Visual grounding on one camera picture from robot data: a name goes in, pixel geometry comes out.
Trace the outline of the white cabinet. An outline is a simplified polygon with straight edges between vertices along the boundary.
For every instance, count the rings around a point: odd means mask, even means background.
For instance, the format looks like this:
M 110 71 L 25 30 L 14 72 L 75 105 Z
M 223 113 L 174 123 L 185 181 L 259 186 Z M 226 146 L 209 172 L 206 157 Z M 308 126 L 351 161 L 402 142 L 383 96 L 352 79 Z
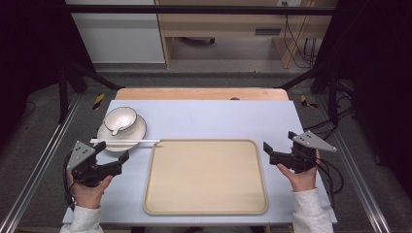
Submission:
M 94 64 L 163 63 L 156 14 L 86 14 L 72 17 Z

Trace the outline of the aluminium floor rail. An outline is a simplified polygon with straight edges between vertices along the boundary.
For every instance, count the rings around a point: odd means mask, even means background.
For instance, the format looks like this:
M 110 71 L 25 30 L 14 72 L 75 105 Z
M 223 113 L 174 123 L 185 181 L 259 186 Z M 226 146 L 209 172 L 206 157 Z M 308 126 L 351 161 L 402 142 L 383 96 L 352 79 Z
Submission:
M 43 150 L 37 164 L 32 170 L 22 191 L 18 195 L 17 200 L 0 224 L 0 233 L 14 233 L 17 229 L 18 223 L 27 209 L 27 206 L 29 205 L 41 179 L 46 173 L 49 164 L 52 161 L 55 152 L 57 151 L 58 146 L 72 121 L 73 116 L 78 110 L 82 98 L 82 94 L 73 95 L 73 99 L 69 105 L 66 117 L 56 126 L 50 140 L 47 143 L 47 146 Z
M 345 105 L 342 104 L 341 108 L 337 109 L 339 121 L 345 117 L 348 117 L 352 112 L 353 110 L 351 107 L 345 108 Z M 345 167 L 352 187 L 360 201 L 362 213 L 371 225 L 373 233 L 392 233 L 391 227 L 389 226 L 381 208 L 372 194 L 372 191 L 364 178 L 360 167 L 356 163 L 348 144 L 344 140 L 344 136 L 340 131 L 341 126 L 342 123 L 339 122 L 337 126 L 330 127 L 332 130 L 330 138 L 336 144 L 343 166 Z

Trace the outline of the white ceramic spoon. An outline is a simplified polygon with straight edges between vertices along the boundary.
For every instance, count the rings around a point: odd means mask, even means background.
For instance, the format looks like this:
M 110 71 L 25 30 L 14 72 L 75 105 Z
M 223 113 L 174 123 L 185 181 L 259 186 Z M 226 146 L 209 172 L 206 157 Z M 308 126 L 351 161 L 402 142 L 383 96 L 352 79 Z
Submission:
M 134 120 L 135 117 L 130 115 L 117 116 L 112 125 L 112 135 L 116 136 L 120 131 L 131 126 Z

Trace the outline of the white bowl with dark rim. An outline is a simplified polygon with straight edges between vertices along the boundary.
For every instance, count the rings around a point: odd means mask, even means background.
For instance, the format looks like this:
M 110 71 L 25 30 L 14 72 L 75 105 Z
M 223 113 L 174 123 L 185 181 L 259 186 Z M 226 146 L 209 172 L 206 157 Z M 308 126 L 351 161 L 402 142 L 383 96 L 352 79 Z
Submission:
M 136 112 L 129 107 L 118 107 L 110 111 L 104 118 L 105 127 L 117 135 L 120 131 L 132 126 L 137 119 Z

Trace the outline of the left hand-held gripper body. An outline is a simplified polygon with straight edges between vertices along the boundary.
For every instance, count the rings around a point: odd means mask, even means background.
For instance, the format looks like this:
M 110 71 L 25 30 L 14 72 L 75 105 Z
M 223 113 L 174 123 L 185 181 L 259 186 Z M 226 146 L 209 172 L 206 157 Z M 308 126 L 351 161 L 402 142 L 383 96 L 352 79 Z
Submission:
M 97 174 L 100 165 L 96 162 L 96 156 L 93 147 L 80 141 L 75 143 L 66 166 L 66 169 L 71 172 L 74 182 L 96 187 L 106 178 L 99 177 Z

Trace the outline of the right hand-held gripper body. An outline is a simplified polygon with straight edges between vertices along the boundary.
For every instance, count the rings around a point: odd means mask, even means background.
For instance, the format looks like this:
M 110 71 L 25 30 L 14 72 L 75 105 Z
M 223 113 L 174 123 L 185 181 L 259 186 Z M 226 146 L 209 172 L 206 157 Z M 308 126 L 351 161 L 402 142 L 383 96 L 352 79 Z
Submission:
M 292 140 L 292 169 L 294 172 L 298 174 L 316 166 L 318 150 L 337 152 L 335 146 L 310 130 L 294 137 Z

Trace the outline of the white plate with dark rim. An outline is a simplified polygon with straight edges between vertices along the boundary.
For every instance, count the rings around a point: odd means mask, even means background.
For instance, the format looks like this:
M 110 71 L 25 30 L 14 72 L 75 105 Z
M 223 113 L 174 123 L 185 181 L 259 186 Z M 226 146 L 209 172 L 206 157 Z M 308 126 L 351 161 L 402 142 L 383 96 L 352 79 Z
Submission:
M 142 140 L 147 131 L 147 124 L 145 120 L 137 115 L 135 123 L 127 129 L 120 131 L 116 136 L 112 135 L 112 132 L 108 130 L 104 123 L 99 127 L 97 131 L 97 138 L 103 140 Z M 136 145 L 106 145 L 108 151 L 124 151 L 130 150 Z

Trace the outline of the wooden table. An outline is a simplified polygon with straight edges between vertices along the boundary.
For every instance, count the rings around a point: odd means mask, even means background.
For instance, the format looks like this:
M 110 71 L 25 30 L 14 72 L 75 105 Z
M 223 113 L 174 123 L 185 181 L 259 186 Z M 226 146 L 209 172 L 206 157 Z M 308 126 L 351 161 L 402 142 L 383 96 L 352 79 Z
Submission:
M 289 101 L 281 88 L 261 87 L 136 87 L 122 88 L 116 100 L 273 100 Z

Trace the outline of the light wooden desk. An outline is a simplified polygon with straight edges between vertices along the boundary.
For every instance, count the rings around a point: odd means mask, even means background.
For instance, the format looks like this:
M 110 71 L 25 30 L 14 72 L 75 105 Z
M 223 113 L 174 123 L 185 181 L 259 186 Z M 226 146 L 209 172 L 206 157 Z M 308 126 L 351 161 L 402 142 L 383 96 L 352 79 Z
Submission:
M 333 8 L 338 0 L 154 0 L 158 6 L 257 6 Z M 174 38 L 266 37 L 271 38 L 284 68 L 291 67 L 298 45 L 322 39 L 330 16 L 159 14 L 166 59 L 171 59 Z

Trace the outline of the black curtain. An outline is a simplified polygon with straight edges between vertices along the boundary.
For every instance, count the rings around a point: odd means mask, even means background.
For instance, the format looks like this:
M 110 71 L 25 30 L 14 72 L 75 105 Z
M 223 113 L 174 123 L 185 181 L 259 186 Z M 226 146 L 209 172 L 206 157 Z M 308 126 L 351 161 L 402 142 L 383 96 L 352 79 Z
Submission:
M 28 96 L 57 82 L 62 61 L 94 69 L 66 0 L 0 0 L 0 145 L 10 138 Z
M 412 198 L 412 0 L 337 0 L 318 63 L 354 83 L 354 106 Z

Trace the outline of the black metal frame stand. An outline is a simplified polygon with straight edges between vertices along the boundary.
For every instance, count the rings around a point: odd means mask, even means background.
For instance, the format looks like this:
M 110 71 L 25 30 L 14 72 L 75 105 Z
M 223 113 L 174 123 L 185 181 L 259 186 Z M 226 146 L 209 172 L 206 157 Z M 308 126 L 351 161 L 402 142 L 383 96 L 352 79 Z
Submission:
M 59 88 L 59 122 L 63 122 L 69 115 L 68 87 L 70 84 L 76 93 L 85 93 L 87 90 L 84 77 L 89 77 L 94 81 L 103 84 L 112 90 L 120 90 L 121 86 L 112 83 L 99 76 L 95 71 L 91 71 L 77 63 L 65 63 L 58 71 L 58 88 Z
M 328 88 L 327 115 L 334 126 L 338 125 L 337 113 L 337 89 L 338 89 L 338 69 L 334 65 L 317 65 L 293 80 L 280 85 L 281 89 L 289 90 L 295 85 L 305 80 L 314 78 L 310 90 L 313 94 L 321 94 Z

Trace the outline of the beige rectangular tray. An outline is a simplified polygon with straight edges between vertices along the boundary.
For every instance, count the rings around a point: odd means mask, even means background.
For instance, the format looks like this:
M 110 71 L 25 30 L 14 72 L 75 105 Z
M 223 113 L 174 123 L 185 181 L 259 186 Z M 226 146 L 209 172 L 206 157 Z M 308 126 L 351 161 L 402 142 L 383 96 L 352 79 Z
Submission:
M 154 145 L 145 211 L 153 216 L 260 215 L 267 198 L 251 140 L 163 140 Z

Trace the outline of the black horizontal frame bar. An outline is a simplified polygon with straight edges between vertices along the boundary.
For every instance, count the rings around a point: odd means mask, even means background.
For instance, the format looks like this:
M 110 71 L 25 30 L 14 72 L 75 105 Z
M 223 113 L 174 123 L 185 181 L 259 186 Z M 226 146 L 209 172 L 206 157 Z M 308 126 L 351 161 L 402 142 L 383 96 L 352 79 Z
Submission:
M 255 6 L 190 6 L 190 5 L 67 5 L 70 13 L 85 14 L 204 14 L 204 15 L 288 15 L 333 16 L 335 8 L 255 7 Z

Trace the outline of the person's right hand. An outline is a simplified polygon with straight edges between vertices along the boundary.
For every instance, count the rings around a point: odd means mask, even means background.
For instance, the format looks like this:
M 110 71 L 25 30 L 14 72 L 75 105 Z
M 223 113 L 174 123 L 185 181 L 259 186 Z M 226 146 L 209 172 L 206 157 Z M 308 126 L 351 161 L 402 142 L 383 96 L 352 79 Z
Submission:
M 316 188 L 317 168 L 295 174 L 283 164 L 277 164 L 279 171 L 289 180 L 294 192 L 308 191 Z

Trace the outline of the white chopstick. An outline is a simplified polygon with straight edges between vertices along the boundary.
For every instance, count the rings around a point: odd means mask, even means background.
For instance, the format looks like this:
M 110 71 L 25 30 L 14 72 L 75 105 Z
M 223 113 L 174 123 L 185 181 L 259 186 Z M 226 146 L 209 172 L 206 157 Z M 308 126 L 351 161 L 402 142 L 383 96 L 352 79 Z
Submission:
M 104 142 L 106 145 L 137 145 L 141 143 L 157 143 L 159 140 L 139 140 L 139 141 L 101 141 L 101 140 L 90 140 L 90 143 L 97 144 Z
M 103 140 L 103 139 L 90 139 L 90 143 L 156 143 L 160 142 L 161 140 Z

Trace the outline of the person's left hand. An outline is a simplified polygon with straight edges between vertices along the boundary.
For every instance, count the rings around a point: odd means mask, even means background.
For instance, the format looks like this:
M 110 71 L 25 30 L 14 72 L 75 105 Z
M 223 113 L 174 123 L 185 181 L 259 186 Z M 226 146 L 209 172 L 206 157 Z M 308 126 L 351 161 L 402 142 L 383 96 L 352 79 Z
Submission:
M 72 193 L 76 204 L 83 208 L 98 209 L 105 190 L 110 185 L 113 176 L 107 176 L 98 186 L 88 187 L 81 183 L 75 183 L 70 171 L 67 172 L 69 181 L 72 183 Z

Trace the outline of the yellow black floor tape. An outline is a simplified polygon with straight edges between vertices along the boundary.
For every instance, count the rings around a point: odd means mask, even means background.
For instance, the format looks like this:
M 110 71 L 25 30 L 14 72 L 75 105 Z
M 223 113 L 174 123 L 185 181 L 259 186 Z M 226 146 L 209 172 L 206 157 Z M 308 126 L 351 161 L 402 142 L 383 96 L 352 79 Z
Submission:
M 305 95 L 300 95 L 300 104 L 303 107 L 308 107 L 311 109 L 318 109 L 318 105 L 317 104 L 311 104 L 307 102 L 307 99 L 305 97 Z
M 95 99 L 95 102 L 93 104 L 93 107 L 92 107 L 93 110 L 98 110 L 99 109 L 99 107 L 100 107 L 100 105 L 101 105 L 101 103 L 104 99 L 104 96 L 105 96 L 104 93 L 100 93 L 100 94 L 97 95 L 97 97 Z

